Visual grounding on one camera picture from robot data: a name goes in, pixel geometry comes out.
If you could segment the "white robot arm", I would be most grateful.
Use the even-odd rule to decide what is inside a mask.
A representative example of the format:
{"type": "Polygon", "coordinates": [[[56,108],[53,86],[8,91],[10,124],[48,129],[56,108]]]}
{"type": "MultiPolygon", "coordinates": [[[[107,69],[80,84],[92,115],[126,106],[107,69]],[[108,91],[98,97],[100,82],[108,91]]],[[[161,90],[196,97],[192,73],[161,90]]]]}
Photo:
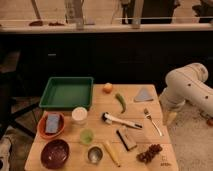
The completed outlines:
{"type": "Polygon", "coordinates": [[[213,117],[213,88],[205,84],[208,70],[201,63],[191,63],[170,71],[166,87],[159,96],[163,112],[163,124],[169,125],[186,101],[213,117]]]}

